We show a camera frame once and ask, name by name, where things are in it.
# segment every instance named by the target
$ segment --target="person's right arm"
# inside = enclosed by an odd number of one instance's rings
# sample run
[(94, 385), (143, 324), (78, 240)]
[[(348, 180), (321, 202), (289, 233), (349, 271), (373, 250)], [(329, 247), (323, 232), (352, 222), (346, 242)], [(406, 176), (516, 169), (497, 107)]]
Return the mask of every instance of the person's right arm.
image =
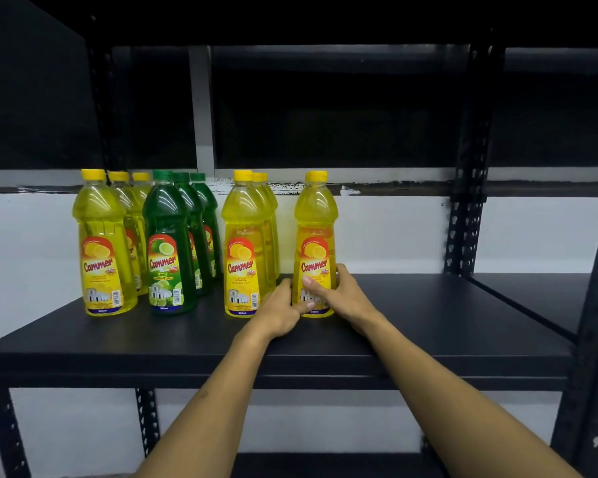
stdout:
[(365, 335), (423, 433), (457, 478), (580, 478), (512, 415), (405, 338), (379, 313), (344, 265), (339, 288), (303, 285)]

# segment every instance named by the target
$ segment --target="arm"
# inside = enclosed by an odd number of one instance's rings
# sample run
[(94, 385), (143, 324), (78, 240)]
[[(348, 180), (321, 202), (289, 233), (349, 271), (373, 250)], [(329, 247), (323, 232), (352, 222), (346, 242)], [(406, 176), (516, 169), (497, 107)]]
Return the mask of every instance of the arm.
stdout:
[(516, 418), (406, 339), (374, 308), (344, 265), (337, 270), (336, 290), (305, 277), (303, 284), (370, 340), (452, 476), (580, 478)]
[(228, 478), (257, 369), (272, 339), (314, 302), (290, 306), (290, 280), (269, 294), (230, 350), (144, 460), (135, 478)]

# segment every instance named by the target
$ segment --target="wall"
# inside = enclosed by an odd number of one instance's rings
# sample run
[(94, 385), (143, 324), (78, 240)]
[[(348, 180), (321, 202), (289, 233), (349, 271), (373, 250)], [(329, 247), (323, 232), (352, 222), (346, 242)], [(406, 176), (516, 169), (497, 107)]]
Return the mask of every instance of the wall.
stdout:
[[(353, 272), (441, 271), (446, 199), (336, 199), (337, 254)], [(73, 200), (71, 194), (0, 194), (0, 337), (80, 296)], [(279, 197), (284, 271), (291, 267), (295, 200)], [(381, 244), (369, 245), (376, 229)], [(588, 272), (598, 242), (598, 199), (489, 198), (479, 241), (479, 272)], [(158, 391), (163, 429), (193, 392)], [(489, 395), (549, 441), (558, 393)], [(13, 401), (35, 478), (132, 472), (142, 460), (130, 389), (14, 389)], [(419, 439), (394, 391), (258, 390), (240, 450), (405, 452), (418, 450)]]

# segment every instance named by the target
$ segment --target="lemon dishwashing liquid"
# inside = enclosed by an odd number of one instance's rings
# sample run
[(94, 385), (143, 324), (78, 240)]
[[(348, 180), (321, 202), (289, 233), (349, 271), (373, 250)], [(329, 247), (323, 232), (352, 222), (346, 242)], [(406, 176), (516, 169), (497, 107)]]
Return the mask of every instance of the lemon dishwashing liquid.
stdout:
[(138, 302), (124, 228), (124, 207), (106, 185), (103, 169), (82, 169), (73, 203), (78, 222), (82, 296), (88, 315), (127, 312)]
[(202, 206), (197, 193), (191, 188), (188, 173), (175, 173), (175, 187), (179, 190), (189, 213), (188, 236), (191, 241), (192, 267), (197, 295), (207, 295), (213, 290), (213, 273), (206, 232), (201, 217)]
[(272, 219), (275, 215), (275, 207), (272, 200), (264, 190), (263, 173), (252, 174), (252, 188), (259, 196), (259, 207), (263, 214), (263, 250), (266, 254), (266, 278), (268, 287), (273, 289), (277, 286), (277, 272), (275, 270), (275, 247), (277, 242), (273, 233)]
[(153, 171), (155, 185), (144, 202), (149, 303), (158, 315), (186, 312), (197, 305), (189, 212), (173, 182), (173, 171)]
[(269, 292), (264, 251), (261, 197), (252, 187), (252, 171), (235, 170), (235, 185), (221, 215), (224, 242), (224, 310), (233, 317), (252, 317)]
[(273, 193), (270, 186), (268, 186), (268, 173), (253, 173), (252, 178), (252, 185), (261, 185), (264, 196), (268, 198), (268, 201), (272, 206), (270, 227), (272, 232), (272, 248), (275, 261), (275, 280), (277, 280), (279, 278), (279, 233), (277, 232), (277, 208), (279, 208), (279, 203), (277, 202), (275, 193)]
[(140, 206), (144, 206), (146, 197), (149, 195), (150, 190), (153, 189), (153, 184), (150, 182), (150, 175), (148, 173), (133, 173), (132, 188)]
[(109, 171), (111, 189), (115, 192), (118, 201), (124, 207), (124, 227), (131, 255), (131, 267), (138, 295), (147, 293), (146, 274), (146, 234), (142, 205), (137, 201), (135, 192), (129, 184), (129, 174), (126, 171)]
[(314, 309), (304, 314), (304, 317), (327, 317), (334, 313), (323, 300), (312, 296), (303, 288), (302, 283), (302, 277), (308, 276), (328, 289), (337, 286), (334, 224), (339, 211), (326, 186), (327, 181), (327, 171), (310, 171), (295, 206), (298, 227), (293, 304), (302, 300), (316, 302)]
[(216, 281), (222, 280), (221, 265), (221, 240), (219, 239), (219, 226), (217, 225), (217, 200), (215, 195), (206, 184), (204, 173), (190, 173), (191, 188), (197, 193), (201, 201), (201, 217), (204, 222), (208, 253), (210, 254), (210, 267), (213, 278)]

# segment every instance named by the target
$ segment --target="plastic bottle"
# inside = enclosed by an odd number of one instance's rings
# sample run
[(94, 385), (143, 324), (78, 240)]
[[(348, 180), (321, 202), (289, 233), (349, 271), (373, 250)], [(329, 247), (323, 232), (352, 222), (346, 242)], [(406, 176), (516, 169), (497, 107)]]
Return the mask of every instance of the plastic bottle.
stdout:
[(263, 196), (271, 205), (272, 216), (270, 217), (270, 228), (272, 232), (272, 249), (275, 262), (275, 280), (277, 280), (279, 278), (279, 233), (277, 232), (277, 208), (279, 208), (279, 203), (270, 186), (268, 186), (267, 181), (268, 173), (252, 174), (252, 185), (255, 188), (261, 187)]
[(150, 182), (150, 175), (148, 173), (133, 173), (132, 188), (140, 205), (144, 206), (144, 201), (146, 201), (150, 190), (153, 189), (153, 184)]
[(275, 215), (275, 208), (272, 201), (268, 198), (263, 189), (262, 173), (252, 174), (252, 188), (259, 196), (258, 206), (261, 208), (264, 216), (263, 220), (263, 244), (266, 254), (266, 277), (268, 287), (273, 289), (277, 286), (277, 272), (275, 271), (275, 236), (272, 231), (272, 217)]
[(80, 236), (82, 295), (88, 315), (127, 312), (138, 302), (124, 229), (124, 207), (106, 185), (103, 169), (82, 169), (84, 186), (73, 203)]
[(337, 287), (334, 224), (339, 217), (335, 199), (326, 186), (327, 171), (311, 171), (306, 186), (295, 206), (298, 222), (293, 303), (313, 299), (316, 306), (304, 317), (327, 317), (333, 310), (303, 288), (302, 277), (307, 275), (326, 288)]
[(213, 277), (216, 281), (221, 281), (221, 240), (219, 238), (219, 226), (217, 225), (217, 200), (213, 192), (206, 185), (206, 175), (204, 173), (190, 173), (190, 176), (191, 187), (196, 191), (203, 207), (201, 217), (204, 221)]
[(147, 290), (146, 274), (146, 227), (142, 216), (142, 205), (137, 201), (133, 188), (129, 185), (129, 174), (126, 171), (109, 171), (111, 188), (124, 210), (124, 228), (131, 255), (131, 267), (138, 295), (144, 295)]
[(252, 317), (270, 288), (266, 275), (261, 198), (252, 187), (252, 171), (235, 170), (235, 185), (221, 215), (224, 243), (224, 310), (232, 317)]
[(188, 208), (173, 183), (173, 171), (156, 169), (153, 179), (144, 203), (149, 303), (158, 315), (182, 313), (197, 305)]
[(206, 232), (201, 218), (202, 206), (195, 190), (191, 187), (188, 173), (175, 173), (175, 187), (179, 190), (188, 209), (188, 233), (191, 242), (192, 266), (195, 275), (197, 295), (207, 295), (213, 290), (213, 274), (206, 242)]

